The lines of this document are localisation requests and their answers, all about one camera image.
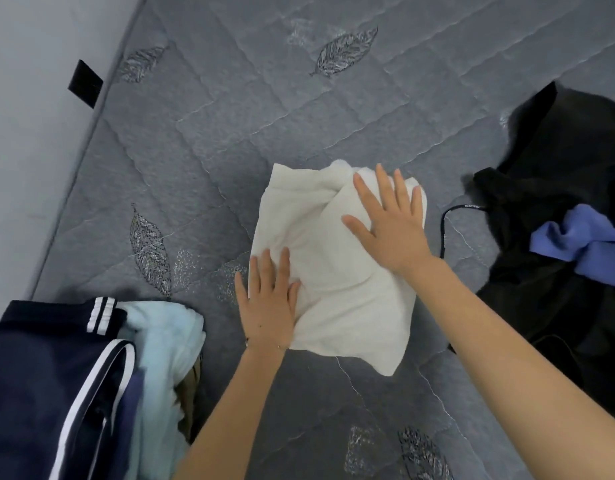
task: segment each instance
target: brown fabric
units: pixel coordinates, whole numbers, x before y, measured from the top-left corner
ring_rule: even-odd
[[[191,427],[194,419],[194,395],[200,381],[200,357],[196,359],[194,366],[190,369],[183,380],[174,387],[178,404],[183,410],[183,419],[179,421],[179,431],[190,443]]]

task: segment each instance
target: wall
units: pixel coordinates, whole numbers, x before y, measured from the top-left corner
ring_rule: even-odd
[[[0,314],[31,294],[90,133],[76,64],[108,78],[139,1],[0,0]]]

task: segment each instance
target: gray mattress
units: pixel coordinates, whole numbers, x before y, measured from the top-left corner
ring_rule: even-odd
[[[356,64],[310,75],[325,44],[376,27]],[[615,99],[615,0],[147,0],[34,298],[192,306],[206,318],[206,415],[243,350],[231,280],[273,163],[400,167],[424,185],[438,251],[443,209],[470,201],[470,175],[505,153],[511,110],[553,79]],[[133,219],[163,236],[156,258],[134,255]],[[485,216],[449,220],[447,261],[477,290],[497,254]],[[407,479],[398,432],[411,426],[457,479],[530,479],[446,346],[418,303],[391,378],[288,353],[249,478]]]

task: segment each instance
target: folded white garment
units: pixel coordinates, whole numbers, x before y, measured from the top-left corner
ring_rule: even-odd
[[[278,263],[283,247],[290,250],[292,281],[303,283],[292,349],[359,357],[391,376],[407,347],[416,295],[379,266],[341,222],[350,214],[371,224],[352,183],[355,171],[380,199],[370,169],[342,160],[319,171],[275,164],[261,199],[252,255],[269,248]],[[409,178],[406,184],[411,196],[418,183]],[[423,216],[426,210],[423,193]]]
[[[131,338],[143,369],[142,405],[132,437],[125,480],[169,480],[189,450],[178,430],[183,411],[174,386],[190,371],[205,343],[203,316],[178,303],[128,301],[119,335]]]

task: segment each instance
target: black strap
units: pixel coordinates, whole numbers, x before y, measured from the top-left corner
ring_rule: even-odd
[[[480,210],[482,212],[487,212],[489,210],[487,207],[483,207],[482,205],[474,205],[472,203],[464,203],[462,205],[455,205],[454,207],[450,207],[445,212],[443,212],[443,215],[440,218],[440,253],[439,253],[439,257],[441,259],[445,259],[445,217],[452,210],[456,210],[456,209],[475,209],[475,210]]]

